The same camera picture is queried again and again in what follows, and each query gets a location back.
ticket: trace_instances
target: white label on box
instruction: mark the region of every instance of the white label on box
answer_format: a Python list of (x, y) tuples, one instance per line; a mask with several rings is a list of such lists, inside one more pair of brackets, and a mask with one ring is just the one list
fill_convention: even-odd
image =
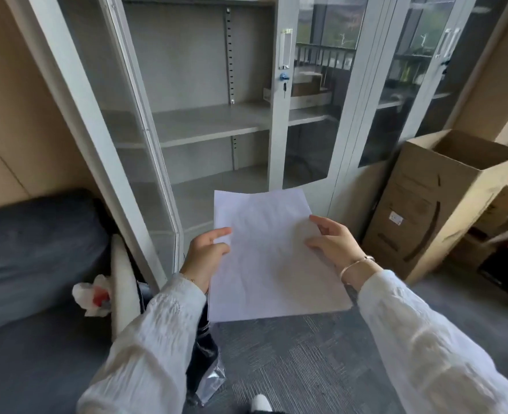
[(396, 225), (400, 225), (403, 222), (403, 218), (396, 214), (394, 211), (390, 212), (389, 218), (390, 221), (394, 222)]

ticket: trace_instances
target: person's left hand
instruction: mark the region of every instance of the person's left hand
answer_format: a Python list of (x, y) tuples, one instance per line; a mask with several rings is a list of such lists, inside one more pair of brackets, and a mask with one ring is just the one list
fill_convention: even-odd
[(219, 228), (195, 237), (189, 245), (187, 258), (179, 271), (204, 293), (208, 292), (210, 279), (219, 266), (221, 257), (231, 251), (225, 243), (214, 244), (214, 240), (229, 235), (231, 228)]

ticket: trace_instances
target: hand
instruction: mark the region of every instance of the hand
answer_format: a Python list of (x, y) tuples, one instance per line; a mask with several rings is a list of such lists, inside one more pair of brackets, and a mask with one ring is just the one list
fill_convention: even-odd
[(229, 227), (213, 229), (195, 237), (190, 242), (187, 258), (179, 272), (204, 293), (208, 292), (210, 279), (216, 272), (221, 257), (231, 251), (227, 244), (214, 244), (214, 240), (230, 233)]
[[(306, 245), (323, 251), (325, 257), (334, 263), (339, 273), (366, 256), (352, 233), (344, 225), (316, 215), (310, 215), (310, 221), (317, 224), (321, 235), (308, 238)], [(355, 264), (344, 272), (342, 281), (351, 284), (359, 291), (365, 281), (380, 270), (382, 269), (378, 264), (368, 260)]]

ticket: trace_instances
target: silver bangle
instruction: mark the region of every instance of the silver bangle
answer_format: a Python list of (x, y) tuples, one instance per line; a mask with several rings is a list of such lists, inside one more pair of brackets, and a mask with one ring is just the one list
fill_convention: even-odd
[(356, 264), (358, 264), (358, 263), (361, 263), (361, 262), (366, 262), (366, 261), (368, 261), (368, 260), (370, 260), (370, 261), (374, 262), (374, 261), (375, 261), (375, 258), (374, 258), (373, 256), (364, 256), (363, 258), (361, 258), (361, 259), (357, 260), (356, 262), (353, 262), (352, 264), (350, 264), (350, 265), (348, 265), (348, 266), (344, 267), (344, 268), (342, 269), (342, 271), (340, 272), (340, 281), (342, 281), (342, 276), (344, 276), (344, 273), (346, 272), (346, 270), (348, 270), (350, 267), (352, 267), (352, 266), (354, 266), (354, 265), (356, 265)]

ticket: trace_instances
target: white sleeve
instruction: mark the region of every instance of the white sleeve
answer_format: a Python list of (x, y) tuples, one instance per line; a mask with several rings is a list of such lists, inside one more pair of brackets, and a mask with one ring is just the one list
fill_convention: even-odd
[(392, 271), (369, 278), (358, 304), (408, 414), (508, 413), (508, 380), (490, 356)]
[(110, 348), (78, 401), (79, 414), (180, 414), (206, 296), (179, 275), (169, 281)]

